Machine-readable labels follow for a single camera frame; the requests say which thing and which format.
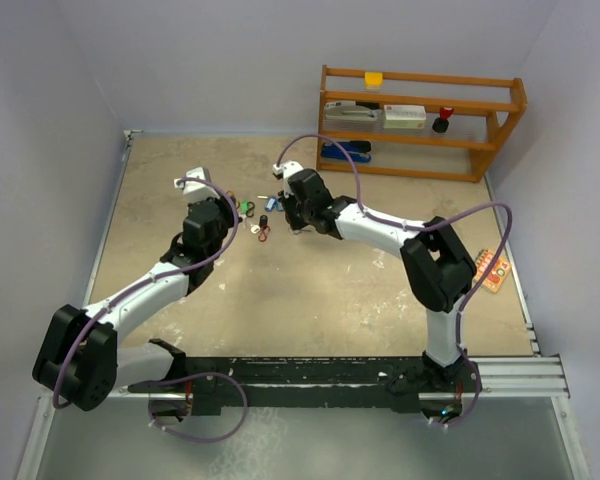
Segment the black carabiner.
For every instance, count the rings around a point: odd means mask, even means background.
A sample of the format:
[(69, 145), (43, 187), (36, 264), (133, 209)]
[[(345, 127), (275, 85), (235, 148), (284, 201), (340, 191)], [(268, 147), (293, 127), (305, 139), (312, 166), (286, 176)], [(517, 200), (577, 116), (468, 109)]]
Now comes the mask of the black carabiner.
[(254, 216), (255, 208), (256, 208), (256, 206), (255, 206), (254, 202), (248, 201), (246, 203), (245, 214), (248, 218), (252, 218)]

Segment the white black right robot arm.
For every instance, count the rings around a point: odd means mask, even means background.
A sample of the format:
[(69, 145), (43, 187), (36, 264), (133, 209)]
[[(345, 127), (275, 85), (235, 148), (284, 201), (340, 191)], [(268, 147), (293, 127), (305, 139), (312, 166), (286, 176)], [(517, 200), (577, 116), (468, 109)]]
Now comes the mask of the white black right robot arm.
[(462, 340), (463, 310), (476, 267), (454, 229), (441, 217), (404, 220), (352, 197), (334, 197), (317, 171), (295, 161), (272, 167), (283, 189), (278, 199), (294, 231), (312, 227), (338, 240), (367, 244), (400, 259), (416, 300), (424, 307), (426, 383), (447, 391), (468, 370)]

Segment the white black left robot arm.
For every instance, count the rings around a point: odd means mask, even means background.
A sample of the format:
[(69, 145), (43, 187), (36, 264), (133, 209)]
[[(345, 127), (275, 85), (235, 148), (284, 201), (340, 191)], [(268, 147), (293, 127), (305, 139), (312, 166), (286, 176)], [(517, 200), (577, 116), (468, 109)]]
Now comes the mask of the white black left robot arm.
[(183, 353), (156, 340), (141, 347), (121, 342), (166, 306), (196, 290), (214, 260), (236, 234), (238, 214), (230, 200), (191, 202), (183, 227), (167, 252), (140, 279), (98, 303), (60, 307), (52, 316), (32, 377), (54, 393), (59, 407), (83, 411), (119, 387), (152, 381), (164, 392), (182, 387)]

